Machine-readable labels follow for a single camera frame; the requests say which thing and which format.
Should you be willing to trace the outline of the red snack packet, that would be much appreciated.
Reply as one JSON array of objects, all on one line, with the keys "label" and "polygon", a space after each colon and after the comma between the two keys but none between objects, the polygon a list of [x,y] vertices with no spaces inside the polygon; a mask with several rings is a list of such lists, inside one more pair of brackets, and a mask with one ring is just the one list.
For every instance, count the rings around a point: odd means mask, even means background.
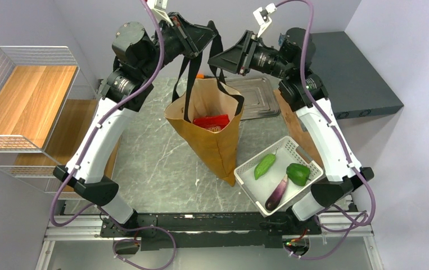
[{"label": "red snack packet", "polygon": [[210,132],[220,132],[230,123],[227,114],[204,116],[193,120],[193,124]]}]

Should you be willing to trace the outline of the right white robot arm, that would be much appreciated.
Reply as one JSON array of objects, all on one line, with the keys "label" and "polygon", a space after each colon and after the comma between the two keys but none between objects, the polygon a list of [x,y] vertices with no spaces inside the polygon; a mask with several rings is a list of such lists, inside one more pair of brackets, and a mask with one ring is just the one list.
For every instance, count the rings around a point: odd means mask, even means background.
[{"label": "right white robot arm", "polygon": [[316,47],[310,33],[291,28],[279,49],[266,46],[262,38],[246,31],[231,48],[216,52],[208,60],[215,68],[244,75],[256,70],[280,79],[279,91],[299,122],[309,132],[324,166],[325,177],[292,206],[286,227],[292,233],[306,228],[308,219],[332,207],[373,178],[351,151],[333,115],[331,100],[321,78],[310,69]]}]

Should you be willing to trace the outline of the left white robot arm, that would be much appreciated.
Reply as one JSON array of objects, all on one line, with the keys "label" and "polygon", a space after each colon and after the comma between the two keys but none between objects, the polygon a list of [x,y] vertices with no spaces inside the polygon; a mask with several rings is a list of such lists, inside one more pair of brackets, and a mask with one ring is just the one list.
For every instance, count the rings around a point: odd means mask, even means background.
[{"label": "left white robot arm", "polygon": [[100,85],[101,97],[89,129],[74,156],[53,171],[64,186],[108,214],[123,236],[135,233],[138,214],[122,198],[119,185],[105,174],[107,161],[152,92],[159,71],[180,55],[185,63],[199,58],[219,35],[213,21],[192,24],[177,12],[157,28],[153,37],[135,21],[118,29],[112,43],[113,71]]}]

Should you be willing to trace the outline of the silver metal tray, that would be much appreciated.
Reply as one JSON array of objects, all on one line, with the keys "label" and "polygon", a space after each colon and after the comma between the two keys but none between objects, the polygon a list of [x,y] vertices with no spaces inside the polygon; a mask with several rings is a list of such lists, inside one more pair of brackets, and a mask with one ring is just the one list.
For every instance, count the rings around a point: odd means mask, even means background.
[{"label": "silver metal tray", "polygon": [[245,98],[241,120],[275,117],[281,110],[274,89],[267,78],[227,79],[227,85],[235,88]]}]

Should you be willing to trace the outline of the green bitter gourd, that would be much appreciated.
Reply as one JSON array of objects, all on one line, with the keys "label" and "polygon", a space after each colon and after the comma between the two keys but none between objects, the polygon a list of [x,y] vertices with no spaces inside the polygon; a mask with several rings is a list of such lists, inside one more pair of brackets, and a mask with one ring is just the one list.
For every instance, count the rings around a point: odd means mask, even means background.
[{"label": "green bitter gourd", "polygon": [[276,154],[269,153],[265,155],[257,164],[254,169],[254,178],[258,180],[261,176],[263,176],[267,171],[271,168],[271,166],[276,161]]}]

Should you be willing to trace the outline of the white plastic basket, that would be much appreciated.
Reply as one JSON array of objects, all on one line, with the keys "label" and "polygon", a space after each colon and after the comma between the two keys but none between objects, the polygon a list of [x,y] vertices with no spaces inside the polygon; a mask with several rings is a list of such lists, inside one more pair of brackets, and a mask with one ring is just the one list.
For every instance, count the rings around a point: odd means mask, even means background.
[{"label": "white plastic basket", "polygon": [[[254,170],[260,160],[267,154],[275,154],[276,161],[259,179],[255,179]],[[273,209],[265,208],[265,202],[286,174],[291,164],[301,164],[310,169],[310,176],[304,187],[288,182],[286,191],[279,205]],[[299,201],[310,190],[311,184],[323,178],[324,171],[313,159],[307,158],[303,148],[290,136],[279,139],[257,155],[244,162],[234,170],[236,182],[241,186],[260,214],[268,217]]]}]

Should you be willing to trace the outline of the green bell pepper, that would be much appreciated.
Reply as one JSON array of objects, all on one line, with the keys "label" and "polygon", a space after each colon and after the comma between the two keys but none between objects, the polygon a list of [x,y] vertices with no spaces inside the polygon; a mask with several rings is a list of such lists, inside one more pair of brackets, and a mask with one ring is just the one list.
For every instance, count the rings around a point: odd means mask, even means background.
[{"label": "green bell pepper", "polygon": [[310,169],[302,164],[291,163],[286,168],[288,178],[297,186],[304,187],[311,174]]}]

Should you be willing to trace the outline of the purple eggplant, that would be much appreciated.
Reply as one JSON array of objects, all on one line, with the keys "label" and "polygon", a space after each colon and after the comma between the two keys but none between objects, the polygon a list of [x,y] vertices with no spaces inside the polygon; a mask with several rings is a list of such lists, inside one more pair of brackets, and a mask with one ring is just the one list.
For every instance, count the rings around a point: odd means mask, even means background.
[{"label": "purple eggplant", "polygon": [[282,197],[285,194],[287,186],[288,186],[288,175],[285,174],[285,176],[282,178],[282,180],[279,182],[279,184],[276,186],[274,191],[266,200],[264,205],[266,210],[273,211],[275,208],[278,207],[278,205],[282,200]]}]

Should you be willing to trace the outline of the dark network switch box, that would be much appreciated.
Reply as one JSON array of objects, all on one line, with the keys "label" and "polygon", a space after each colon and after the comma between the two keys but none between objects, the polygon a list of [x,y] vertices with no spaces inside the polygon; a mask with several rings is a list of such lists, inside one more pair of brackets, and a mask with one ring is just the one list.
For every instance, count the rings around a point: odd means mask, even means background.
[{"label": "dark network switch box", "polygon": [[404,107],[345,32],[310,36],[316,48],[310,67],[326,86],[336,119],[392,115]]}]

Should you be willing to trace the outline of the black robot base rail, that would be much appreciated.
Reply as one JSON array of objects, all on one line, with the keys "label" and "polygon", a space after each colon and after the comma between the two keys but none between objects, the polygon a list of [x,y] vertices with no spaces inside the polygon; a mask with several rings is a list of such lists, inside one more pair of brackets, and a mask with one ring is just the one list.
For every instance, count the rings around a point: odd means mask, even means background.
[{"label": "black robot base rail", "polygon": [[81,215],[64,227],[49,225],[44,240],[107,241],[115,252],[127,257],[138,251],[181,248],[292,246],[299,254],[307,251],[308,240],[321,237],[369,237],[371,226],[351,227],[356,217],[350,212],[326,212],[317,218],[298,221],[289,211],[263,217],[255,212],[148,213],[139,214],[139,232],[119,229],[104,215]]}]

